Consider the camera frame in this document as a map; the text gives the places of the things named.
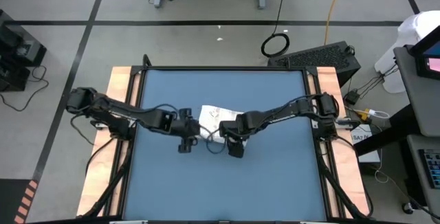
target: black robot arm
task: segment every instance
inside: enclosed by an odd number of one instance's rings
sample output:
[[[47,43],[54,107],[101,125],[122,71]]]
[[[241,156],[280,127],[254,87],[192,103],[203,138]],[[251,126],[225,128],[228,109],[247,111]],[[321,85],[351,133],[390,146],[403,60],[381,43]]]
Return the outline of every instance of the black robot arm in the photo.
[[[244,153],[243,142],[249,136],[274,124],[294,117],[308,117],[317,121],[322,136],[335,134],[335,119],[339,115],[338,102],[327,93],[303,96],[290,100],[281,107],[269,111],[248,111],[238,114],[235,121],[221,121],[219,133],[225,138],[229,154],[241,158]]]
[[[130,121],[156,133],[181,137],[179,153],[189,153],[195,143],[195,136],[200,134],[200,125],[191,116],[191,109],[180,109],[176,112],[159,107],[139,109],[111,99],[95,89],[77,88],[72,89],[66,110],[106,124],[111,136],[118,139],[133,137]]]

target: white object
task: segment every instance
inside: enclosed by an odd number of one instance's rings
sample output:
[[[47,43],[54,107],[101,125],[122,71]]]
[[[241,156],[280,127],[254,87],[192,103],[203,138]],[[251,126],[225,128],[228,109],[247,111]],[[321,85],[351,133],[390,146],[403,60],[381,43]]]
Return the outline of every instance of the white object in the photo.
[[[361,124],[351,131],[351,139],[353,140],[353,144],[356,144],[370,136],[371,136],[371,129],[368,124]],[[359,157],[359,162],[377,163],[380,162],[380,159],[379,159],[379,155],[377,154],[377,151],[373,151]]]
[[[377,118],[381,118],[381,119],[388,119],[391,117],[390,114],[386,113],[385,111],[375,111],[373,109],[369,109],[367,112],[367,111],[362,111],[362,110],[356,110],[356,109],[353,109],[348,106],[344,106],[344,107],[347,108],[348,110],[351,110],[351,111],[368,114],[368,117],[373,116],[373,117],[377,117]]]
[[[218,132],[220,121],[233,121],[238,114],[242,114],[242,112],[231,111],[228,109],[214,107],[210,105],[202,105],[199,117],[199,123],[204,128],[208,129],[211,133],[216,131],[212,139],[214,142],[219,142],[221,144],[225,143],[223,137],[220,137],[220,133]],[[204,128],[200,129],[200,136],[204,139],[209,138],[209,132]],[[248,141],[243,142],[243,146],[246,146]]]
[[[404,45],[414,45],[440,25],[440,11],[421,12],[407,18],[397,29],[397,40],[385,54],[374,64],[381,74],[387,72],[394,63],[393,49]],[[385,76],[383,86],[389,93],[405,91],[400,71]]]

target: computer monitor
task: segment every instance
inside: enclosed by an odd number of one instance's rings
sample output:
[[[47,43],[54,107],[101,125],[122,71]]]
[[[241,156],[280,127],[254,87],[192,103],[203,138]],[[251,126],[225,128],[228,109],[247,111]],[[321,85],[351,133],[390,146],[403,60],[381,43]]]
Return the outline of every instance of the computer monitor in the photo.
[[[411,47],[409,52],[415,58],[419,76],[440,80],[440,26]]]

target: electronic device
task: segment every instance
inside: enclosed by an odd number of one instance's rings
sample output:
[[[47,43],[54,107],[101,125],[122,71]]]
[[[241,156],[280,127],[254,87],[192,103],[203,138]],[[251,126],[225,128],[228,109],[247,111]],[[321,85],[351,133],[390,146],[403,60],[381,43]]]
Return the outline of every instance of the electronic device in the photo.
[[[0,10],[0,54],[21,67],[37,67],[47,51],[33,36],[19,25],[7,26],[12,19]]]
[[[0,92],[24,91],[30,75],[29,69],[21,67],[0,54]]]
[[[342,87],[360,69],[354,49],[345,41],[285,54],[269,59],[271,67],[335,67]]]
[[[440,150],[420,149],[419,154],[431,188],[440,189]]]
[[[415,58],[417,75],[440,80],[440,26],[410,47]]]

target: black keyboard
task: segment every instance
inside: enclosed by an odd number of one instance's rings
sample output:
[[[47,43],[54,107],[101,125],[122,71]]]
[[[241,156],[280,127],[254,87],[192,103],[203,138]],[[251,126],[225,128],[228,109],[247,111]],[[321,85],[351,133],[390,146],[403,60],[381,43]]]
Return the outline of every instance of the black keyboard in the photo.
[[[440,150],[420,149],[419,154],[431,187],[440,189]]]
[[[319,65],[322,67],[344,69],[350,65],[347,60],[347,53],[343,52],[337,45],[323,47],[322,49],[309,50],[307,52],[293,53],[286,55],[284,58],[280,56],[280,59],[276,61],[276,64],[279,67],[286,67],[287,60],[292,67]]]

